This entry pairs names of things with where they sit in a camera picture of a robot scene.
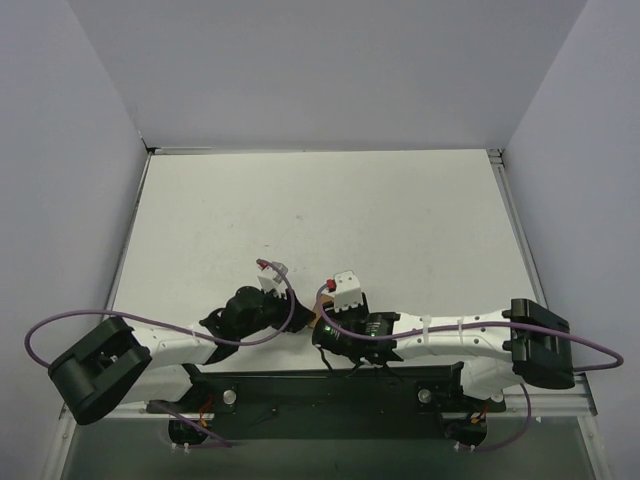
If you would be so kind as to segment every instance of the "gray wall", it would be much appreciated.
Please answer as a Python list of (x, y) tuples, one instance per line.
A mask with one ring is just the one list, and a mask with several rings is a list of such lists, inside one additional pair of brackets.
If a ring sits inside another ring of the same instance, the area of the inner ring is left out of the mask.
[[(64, 0), (0, 3), (0, 465), (39, 478), (62, 406), (22, 337), (104, 305), (145, 152)], [(88, 322), (36, 340), (49, 359)]]
[(504, 147), (585, 0), (70, 0), (152, 146)]
[(551, 307), (627, 359), (589, 375), (617, 478), (640, 471), (639, 24), (637, 0), (590, 0), (506, 157)]

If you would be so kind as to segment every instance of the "black mounting plate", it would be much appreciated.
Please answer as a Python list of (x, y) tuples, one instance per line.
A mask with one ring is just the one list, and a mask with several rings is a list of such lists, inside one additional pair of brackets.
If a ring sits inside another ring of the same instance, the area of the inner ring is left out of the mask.
[[(214, 395), (212, 429), (231, 439), (408, 439), (442, 438), (442, 413), (479, 412), (485, 402), (465, 397), (459, 388), (462, 364), (380, 369), (192, 374), (193, 388), (174, 411), (196, 413)], [(232, 405), (225, 390), (236, 392)], [(418, 391), (432, 392), (421, 403)], [(489, 402), (490, 412), (505, 410)], [(150, 413), (162, 413), (153, 405)]]

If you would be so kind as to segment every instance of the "cable tie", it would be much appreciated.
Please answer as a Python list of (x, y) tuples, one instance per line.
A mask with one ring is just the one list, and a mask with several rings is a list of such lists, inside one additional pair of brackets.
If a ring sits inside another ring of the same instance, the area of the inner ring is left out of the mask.
[(197, 323), (192, 323), (191, 325), (189, 325), (189, 330), (191, 330), (191, 336), (193, 337), (193, 340), (197, 343), (200, 344), (200, 339), (198, 337), (196, 337), (196, 325)]
[(464, 322), (464, 317), (460, 317), (458, 319), (458, 336), (460, 337), (460, 344), (463, 343), (462, 340), (462, 323)]
[(421, 317), (422, 320), (422, 339), (424, 341), (424, 346), (429, 346), (429, 327), (431, 326), (431, 315), (426, 315)]

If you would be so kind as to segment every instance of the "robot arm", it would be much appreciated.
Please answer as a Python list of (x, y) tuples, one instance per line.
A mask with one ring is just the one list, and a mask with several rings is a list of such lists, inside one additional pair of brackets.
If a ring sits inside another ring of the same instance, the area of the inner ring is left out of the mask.
[[(416, 358), (454, 357), (464, 362), (460, 380), (464, 394), (480, 400), (523, 382), (549, 389), (574, 386), (568, 340), (509, 328), (513, 321), (569, 333), (565, 320), (530, 300), (516, 299), (510, 309), (461, 317), (370, 313), (353, 272), (336, 275), (327, 286), (334, 296), (333, 302), (324, 305), (328, 316), (346, 333), (356, 335), (349, 336), (321, 320), (315, 326), (313, 343), (349, 357), (356, 365), (386, 366)], [(469, 328), (486, 322), (497, 326)], [(408, 334), (387, 339), (394, 331)]]
[(101, 322), (48, 369), (76, 421), (93, 423), (120, 403), (179, 400), (192, 386), (182, 365), (222, 361), (246, 344), (243, 338), (268, 327), (293, 333), (304, 328), (313, 312), (285, 288), (286, 267), (272, 265), (277, 271), (259, 264), (261, 289), (241, 287), (224, 308), (189, 328), (168, 329), (155, 321), (148, 323), (157, 327), (134, 328), (118, 316)]

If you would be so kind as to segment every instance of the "black cable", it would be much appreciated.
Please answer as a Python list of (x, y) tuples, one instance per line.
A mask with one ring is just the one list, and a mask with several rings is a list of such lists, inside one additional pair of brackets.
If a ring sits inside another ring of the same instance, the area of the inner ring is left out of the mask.
[(344, 378), (349, 378), (352, 375), (355, 375), (355, 373), (360, 369), (362, 365), (364, 365), (364, 363), (362, 362), (356, 363), (351, 369), (351, 371), (344, 376)]
[(332, 376), (336, 376), (336, 372), (333, 369), (333, 367), (331, 366), (331, 364), (329, 363), (329, 360), (327, 360), (326, 355), (324, 354), (324, 350), (320, 347), (316, 347), (318, 349), (318, 351), (320, 352), (320, 360), (322, 360), (322, 363), (324, 363), (327, 367), (327, 369), (329, 370), (329, 373), (331, 373)]
[(389, 376), (397, 378), (398, 380), (400, 380), (400, 383), (402, 383), (404, 385), (404, 378), (402, 378), (400, 375), (398, 375), (396, 372), (394, 372), (393, 370), (391, 370), (391, 367), (385, 363), (382, 366), (382, 371), (385, 373), (388, 373)]

